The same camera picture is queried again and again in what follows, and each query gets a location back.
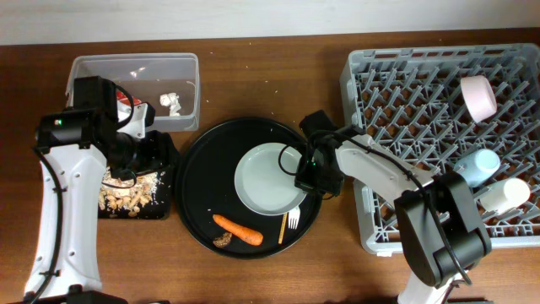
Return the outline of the red snack wrapper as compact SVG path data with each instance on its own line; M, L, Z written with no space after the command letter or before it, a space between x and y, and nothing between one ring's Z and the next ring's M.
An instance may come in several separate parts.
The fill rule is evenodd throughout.
M130 105L134 105L134 106L137 106L137 105L140 105L142 103L142 101L140 101L139 99L135 98L135 97L128 97L126 96L123 92L121 92L120 90L118 90L116 92L116 98L117 98L117 101L126 105L126 106L130 106Z

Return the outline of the white plastic fork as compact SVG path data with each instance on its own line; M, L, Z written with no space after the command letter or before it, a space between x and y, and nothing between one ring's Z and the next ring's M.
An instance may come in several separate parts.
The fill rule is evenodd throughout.
M288 228L295 230L300 220L300 207L296 206L288 212Z

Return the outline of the grey plate with food scraps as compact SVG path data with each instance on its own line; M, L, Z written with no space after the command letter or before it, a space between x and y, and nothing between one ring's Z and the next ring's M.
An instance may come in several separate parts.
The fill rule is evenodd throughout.
M235 169L235 191L240 201L251 211L276 216L289 212L302 203L306 192L294 185L293 172L300 153L285 144L260 144L240 159Z

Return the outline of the wooden chopstick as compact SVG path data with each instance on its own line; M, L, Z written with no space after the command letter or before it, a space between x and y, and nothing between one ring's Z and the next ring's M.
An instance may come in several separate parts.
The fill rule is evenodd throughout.
M283 244L284 233L285 233L285 229L288 223L288 215L289 215L288 213L283 214L282 223L280 226L280 231L279 231L279 236L278 236L278 245Z

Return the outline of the white tissue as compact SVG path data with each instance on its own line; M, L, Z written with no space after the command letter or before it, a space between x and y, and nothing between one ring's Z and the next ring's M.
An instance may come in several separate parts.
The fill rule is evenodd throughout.
M161 95L159 97L159 103L163 107L167 107L169 109L170 117L176 117L180 115L180 96L177 93L168 93Z

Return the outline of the orange carrot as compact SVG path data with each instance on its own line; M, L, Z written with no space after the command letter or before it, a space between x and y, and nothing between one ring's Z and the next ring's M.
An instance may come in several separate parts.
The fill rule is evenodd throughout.
M237 236L243 242L252 246L260 246L262 244L263 235L259 231L254 231L248 227L236 224L219 214L214 214L213 220L217 225L230 232L232 235Z

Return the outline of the rice and shells pile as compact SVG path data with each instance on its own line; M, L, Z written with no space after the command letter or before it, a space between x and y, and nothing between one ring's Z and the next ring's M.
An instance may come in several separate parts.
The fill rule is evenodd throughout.
M154 172L123 181L107 167L98 195L98 215L109 219L159 219L167 210L160 187L161 174Z

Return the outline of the brown food scrap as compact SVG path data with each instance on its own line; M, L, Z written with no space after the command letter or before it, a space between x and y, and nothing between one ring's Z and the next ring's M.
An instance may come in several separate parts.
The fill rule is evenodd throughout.
M214 246L217 248L227 247L232 240L233 235L230 232L225 232L222 236L219 236L213 240Z

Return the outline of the blue plastic cup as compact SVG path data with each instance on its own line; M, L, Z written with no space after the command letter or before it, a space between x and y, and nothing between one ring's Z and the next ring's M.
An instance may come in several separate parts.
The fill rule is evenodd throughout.
M461 158L453 168L469 187L478 187L500 168L500 158L491 149L479 149Z

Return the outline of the white pink bowl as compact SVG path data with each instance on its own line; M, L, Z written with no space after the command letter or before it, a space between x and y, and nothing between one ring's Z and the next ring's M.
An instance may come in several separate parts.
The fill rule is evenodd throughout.
M462 78L463 100L475 122L482 122L497 112L497 103L488 79L482 75Z

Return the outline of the small white cup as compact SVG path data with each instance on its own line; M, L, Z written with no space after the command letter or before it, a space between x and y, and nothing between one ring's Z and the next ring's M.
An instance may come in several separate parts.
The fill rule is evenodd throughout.
M488 191L479 199L481 206L488 212L503 214L525 203L531 189L519 178L507 178L488 186Z

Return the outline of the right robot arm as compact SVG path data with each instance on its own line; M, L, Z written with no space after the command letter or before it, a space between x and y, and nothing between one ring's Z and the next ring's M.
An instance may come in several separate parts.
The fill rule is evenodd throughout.
M338 128L323 110L300 122L305 141L294 173L297 188L336 197L350 176L393 204L402 251L411 269L397 303L444 303L472 283L468 271L492 251L465 179L435 176L384 149L361 128Z

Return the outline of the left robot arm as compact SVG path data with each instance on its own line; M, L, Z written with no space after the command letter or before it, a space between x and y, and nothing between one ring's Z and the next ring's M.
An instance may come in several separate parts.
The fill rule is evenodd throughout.
M136 180L165 162L159 144L144 134L154 120L149 106L142 106L139 119L135 105L119 118L121 89L100 76L77 78L72 105L42 117L36 129L43 201L26 303L101 297L97 220L103 176Z

